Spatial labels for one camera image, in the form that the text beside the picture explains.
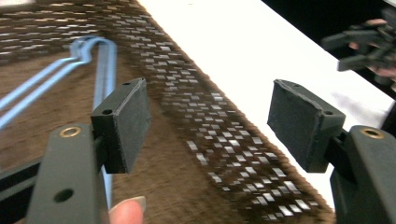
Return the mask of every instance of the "woven mesh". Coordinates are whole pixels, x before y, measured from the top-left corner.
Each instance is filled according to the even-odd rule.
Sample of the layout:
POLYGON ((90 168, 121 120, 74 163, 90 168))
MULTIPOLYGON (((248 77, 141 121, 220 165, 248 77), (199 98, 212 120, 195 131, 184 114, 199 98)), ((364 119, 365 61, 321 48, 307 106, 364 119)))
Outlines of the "woven mesh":
MULTIPOLYGON (((10 64, 4 65, 10 72, 2 95, 23 79, 12 71, 22 60, 29 63, 33 55, 62 51, 83 35, 102 35, 118 44, 119 81, 148 80, 156 128, 148 135, 135 174, 116 176, 115 202, 141 192, 148 197, 146 222, 153 223, 333 222, 332 210, 287 158, 136 2, 37 2, 35 10, 0 15, 0 61, 10 64)), ((24 162, 40 155, 45 135, 39 143, 32 140, 28 130, 34 127, 47 133, 67 122, 88 122, 93 77, 84 74, 90 72, 69 77, 1 133, 7 141, 0 158, 25 153, 29 156, 18 158, 24 162), (54 104, 57 99, 65 106, 84 106, 68 113, 46 105, 46 100, 54 104), (40 110, 57 119, 43 120, 36 114, 40 110), (13 136, 21 129, 27 134, 19 136, 15 150, 13 136)), ((2 167, 14 165, 12 159, 0 162, 2 167)))

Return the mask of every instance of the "fingertip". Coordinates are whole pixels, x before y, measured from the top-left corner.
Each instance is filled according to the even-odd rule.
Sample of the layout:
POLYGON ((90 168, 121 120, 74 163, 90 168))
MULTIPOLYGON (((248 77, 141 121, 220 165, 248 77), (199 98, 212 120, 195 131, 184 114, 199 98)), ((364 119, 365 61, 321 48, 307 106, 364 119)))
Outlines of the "fingertip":
POLYGON ((135 200, 125 200, 110 210, 111 224, 142 224, 143 208, 135 200))
POLYGON ((383 19, 373 19, 373 20, 368 20, 367 23, 371 25, 376 25, 376 24, 385 24, 387 22, 384 21, 383 19))
POLYGON ((381 77, 396 78, 396 68, 395 67, 387 68, 387 69, 384 69, 384 68, 376 68, 375 69, 373 67, 369 67, 369 69, 381 77))
POLYGON ((359 45, 357 43, 352 42, 352 43, 349 43, 349 47, 352 49, 358 49, 359 45))

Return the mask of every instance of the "brown woven material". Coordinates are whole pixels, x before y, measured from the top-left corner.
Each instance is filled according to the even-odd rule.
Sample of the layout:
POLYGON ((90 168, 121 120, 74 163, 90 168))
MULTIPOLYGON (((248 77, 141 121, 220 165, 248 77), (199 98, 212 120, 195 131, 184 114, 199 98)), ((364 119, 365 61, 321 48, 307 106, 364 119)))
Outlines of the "brown woven material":
MULTIPOLYGON (((75 11, 70 9, 79 8, 76 15, 92 24, 89 34, 103 35, 118 44, 118 83, 134 77, 148 80, 152 124, 134 173, 115 175, 114 203, 145 195, 146 223, 333 222, 332 210, 287 158, 136 2, 60 4, 53 11, 44 5, 46 11, 24 15, 26 21, 43 22, 37 21, 36 14, 53 18, 53 11, 58 11, 63 19, 80 22, 73 19, 75 11)), ((22 15, 1 17, 0 24, 5 24, 22 15)), ((78 28, 68 26, 69 35, 62 38, 64 29, 55 21, 46 21, 54 22, 48 28, 51 31, 34 35, 44 45, 37 44, 31 51, 21 44, 14 49, 0 46, 2 52, 9 52, 2 57, 1 96, 49 63, 68 56, 68 52, 52 53, 63 50, 59 43, 87 34, 87 27, 76 24, 78 28), (59 36, 62 41, 43 41, 49 36, 59 36), (31 56, 37 53, 52 54, 31 56)), ((26 28, 21 20, 17 24, 26 28)), ((33 24, 29 29, 38 27, 33 24)), ((15 27, 9 25, 8 30, 15 31, 15 27)), ((41 155, 54 128, 90 122, 94 74, 94 63, 77 69, 0 132, 2 170, 41 155)))

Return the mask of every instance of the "hand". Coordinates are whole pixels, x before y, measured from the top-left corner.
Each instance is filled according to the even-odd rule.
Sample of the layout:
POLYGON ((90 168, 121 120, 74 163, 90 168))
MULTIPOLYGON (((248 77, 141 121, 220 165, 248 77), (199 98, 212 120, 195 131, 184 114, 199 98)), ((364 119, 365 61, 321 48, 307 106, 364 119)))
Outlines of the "hand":
MULTIPOLYGON (((375 20, 369 20, 367 21, 367 23, 374 25, 374 24, 385 24, 387 22, 382 19, 375 19, 375 20)), ((350 43, 349 47, 352 49, 358 49, 359 45, 357 43, 350 43)), ((392 79, 396 78, 396 67, 391 67, 391 68, 369 67, 369 69, 381 77, 389 77, 392 79)))
POLYGON ((145 210, 145 197, 136 197, 124 200, 110 210, 110 223, 143 224, 143 213, 145 210))

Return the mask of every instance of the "screw hole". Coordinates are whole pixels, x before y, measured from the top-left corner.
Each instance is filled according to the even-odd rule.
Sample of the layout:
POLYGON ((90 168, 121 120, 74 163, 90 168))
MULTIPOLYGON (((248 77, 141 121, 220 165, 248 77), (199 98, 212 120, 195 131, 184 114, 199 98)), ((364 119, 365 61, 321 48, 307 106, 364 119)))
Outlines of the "screw hole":
POLYGON ((55 201, 56 203, 63 203, 69 200, 73 196, 73 193, 74 191, 72 189, 63 189, 55 194, 55 197, 53 197, 53 201, 55 201))
POLYGON ((103 115, 109 115, 109 114, 111 114, 111 113, 113 113, 113 110, 110 110, 110 109, 107 109, 107 110, 102 111, 102 114, 103 114, 103 115))
POLYGON ((375 130, 375 129, 368 129, 368 128, 366 128, 366 129, 361 130, 361 132, 362 132, 364 135, 366 135, 366 136, 368 136, 368 137, 371 137, 371 138, 375 138, 375 139, 382 139, 382 138, 385 137, 384 134, 382 134, 381 132, 379 132, 379 131, 377 131, 377 130, 375 130))

